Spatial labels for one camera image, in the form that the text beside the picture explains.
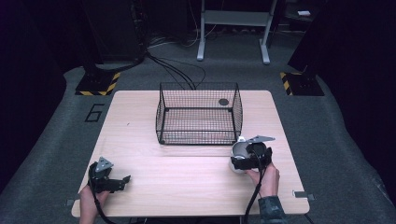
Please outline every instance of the wire mesh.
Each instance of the wire mesh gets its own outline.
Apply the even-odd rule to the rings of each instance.
[[[156,133],[164,145],[232,145],[242,130],[237,83],[160,85]]]

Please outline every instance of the person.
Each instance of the person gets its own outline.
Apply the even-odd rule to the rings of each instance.
[[[246,174],[250,176],[253,184],[257,186],[260,181],[259,172],[253,170],[246,170]],[[285,212],[283,211],[282,205],[280,203],[279,198],[277,197],[278,187],[279,187],[279,170],[276,169],[273,163],[270,163],[264,173],[264,177],[262,179],[262,187],[260,188],[259,195],[259,207],[260,207],[260,217],[261,223],[288,223]],[[109,191],[102,191],[100,193],[96,193],[96,198],[100,202],[101,205],[105,204],[106,198],[109,195]],[[80,195],[80,219],[79,224],[92,224],[96,217],[98,216],[98,212],[93,201],[93,196],[91,192],[91,188],[89,186],[85,186]],[[175,223],[175,222],[156,222],[156,223]]]

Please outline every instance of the person's right hand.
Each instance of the person's right hand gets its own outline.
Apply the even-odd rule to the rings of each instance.
[[[246,170],[246,173],[253,180],[253,183],[257,185],[260,181],[259,172],[253,170]],[[262,187],[260,188],[260,196],[268,197],[277,195],[277,190],[279,187],[279,170],[276,169],[273,163],[268,164],[265,170],[264,177],[262,178]]]

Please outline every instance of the light wood tabletop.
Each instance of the light wood tabletop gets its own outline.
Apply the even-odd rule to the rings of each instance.
[[[282,123],[269,91],[240,91],[242,136],[274,137],[265,142],[273,150],[280,171],[278,196],[286,214],[309,211]],[[232,146],[160,145],[155,118],[158,91],[117,91],[93,150],[89,166],[102,156],[114,163],[111,179],[131,175],[122,191],[110,194],[104,212],[109,217],[242,216],[255,186],[248,175],[230,168]],[[81,190],[88,181],[87,172]],[[254,203],[250,214],[259,214]],[[79,217],[79,200],[72,215]]]

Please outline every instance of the wire basket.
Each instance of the wire basket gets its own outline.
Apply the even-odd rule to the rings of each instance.
[[[163,145],[232,145],[242,131],[237,83],[160,85],[156,133]]]

